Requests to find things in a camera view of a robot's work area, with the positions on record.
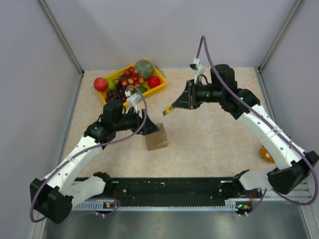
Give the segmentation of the brown cardboard express box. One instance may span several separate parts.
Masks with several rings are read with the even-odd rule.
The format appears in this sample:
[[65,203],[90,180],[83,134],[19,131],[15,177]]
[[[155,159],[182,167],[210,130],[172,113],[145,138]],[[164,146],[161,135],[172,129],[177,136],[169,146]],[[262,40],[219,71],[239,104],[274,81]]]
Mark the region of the brown cardboard express box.
[[148,151],[165,148],[168,146],[168,140],[163,123],[157,124],[159,131],[145,136]]

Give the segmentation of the yellow utility knife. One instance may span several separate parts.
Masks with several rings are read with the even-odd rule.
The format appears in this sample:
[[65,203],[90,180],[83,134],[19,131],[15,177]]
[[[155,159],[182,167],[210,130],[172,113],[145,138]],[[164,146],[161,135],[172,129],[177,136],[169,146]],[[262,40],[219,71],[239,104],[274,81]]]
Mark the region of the yellow utility knife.
[[173,112],[175,109],[174,106],[169,105],[168,107],[165,108],[165,110],[162,112],[162,115],[165,117],[166,115],[170,114],[171,112]]

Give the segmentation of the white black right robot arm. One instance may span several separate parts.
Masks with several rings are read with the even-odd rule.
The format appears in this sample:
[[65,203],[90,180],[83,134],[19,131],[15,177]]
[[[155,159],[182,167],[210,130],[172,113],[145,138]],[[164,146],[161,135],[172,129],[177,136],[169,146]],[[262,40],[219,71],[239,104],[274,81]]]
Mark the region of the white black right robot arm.
[[238,174],[238,181],[232,185],[236,196],[244,197],[252,189],[261,187],[287,195],[309,176],[309,166],[315,166],[319,156],[314,151],[306,152],[290,140],[269,117],[260,100],[250,90],[237,86],[232,68],[220,64],[211,69],[210,83],[200,80],[205,76],[202,65],[191,63],[188,68],[195,78],[186,82],[172,107],[194,110],[202,103],[220,104],[257,137],[275,161],[276,168],[267,173],[246,170]]

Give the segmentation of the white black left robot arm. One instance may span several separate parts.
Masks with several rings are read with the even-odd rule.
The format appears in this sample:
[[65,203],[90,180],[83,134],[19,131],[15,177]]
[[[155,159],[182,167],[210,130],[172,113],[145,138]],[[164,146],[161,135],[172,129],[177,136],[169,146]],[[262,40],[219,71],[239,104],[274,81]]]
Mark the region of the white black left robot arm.
[[68,217],[73,208],[93,196],[109,197],[113,185],[107,173],[94,173],[78,184],[74,184],[74,181],[106,146],[117,143],[117,132],[126,130],[132,131],[133,135],[148,135],[158,132],[159,127],[150,120],[146,108],[140,112],[130,108],[125,112],[121,100],[106,103],[102,114],[87,127],[75,148],[58,167],[42,180],[36,178],[31,182],[31,221],[41,221],[33,215],[33,212],[37,211],[45,219],[59,224]]

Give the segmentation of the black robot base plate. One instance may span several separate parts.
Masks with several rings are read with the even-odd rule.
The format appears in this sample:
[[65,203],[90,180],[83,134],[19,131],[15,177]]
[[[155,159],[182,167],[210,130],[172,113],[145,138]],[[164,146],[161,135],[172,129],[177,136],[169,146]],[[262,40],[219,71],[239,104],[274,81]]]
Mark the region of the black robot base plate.
[[121,207],[224,206],[227,199],[261,198],[231,177],[113,178],[94,198],[117,198]]

